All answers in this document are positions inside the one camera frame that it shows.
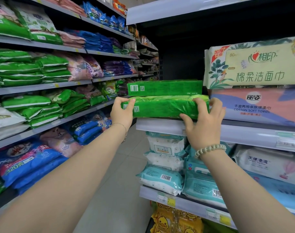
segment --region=price label strip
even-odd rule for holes
[[[212,208],[207,208],[206,215],[207,215],[207,219],[210,219],[214,222],[221,223],[228,227],[233,227],[233,225],[231,224],[232,222],[231,216],[227,212],[219,211]]]
[[[162,192],[157,194],[157,202],[175,208],[175,197]]]
[[[292,132],[277,132],[276,148],[295,150],[295,133]]]

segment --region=bracelet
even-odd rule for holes
[[[199,156],[203,155],[204,153],[210,152],[212,150],[222,149],[226,151],[226,146],[221,144],[215,144],[207,146],[206,148],[200,149],[196,151],[195,157],[199,158]]]
[[[122,126],[124,127],[124,129],[125,129],[125,131],[126,131],[125,139],[122,141],[122,143],[124,143],[124,142],[126,141],[126,138],[127,138],[127,129],[126,129],[126,127],[125,127],[123,124],[121,124],[121,123],[112,123],[112,125],[113,125],[113,124],[120,124],[120,125],[122,125]]]

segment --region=supermarket aisle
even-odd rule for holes
[[[149,150],[145,132],[129,129],[74,233],[144,233],[152,215],[149,200],[139,197],[135,176],[143,170]]]

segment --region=hot air balloon illustration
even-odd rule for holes
[[[287,180],[289,178],[289,174],[295,172],[295,162],[288,161],[283,165],[284,174],[281,174],[280,177]]]

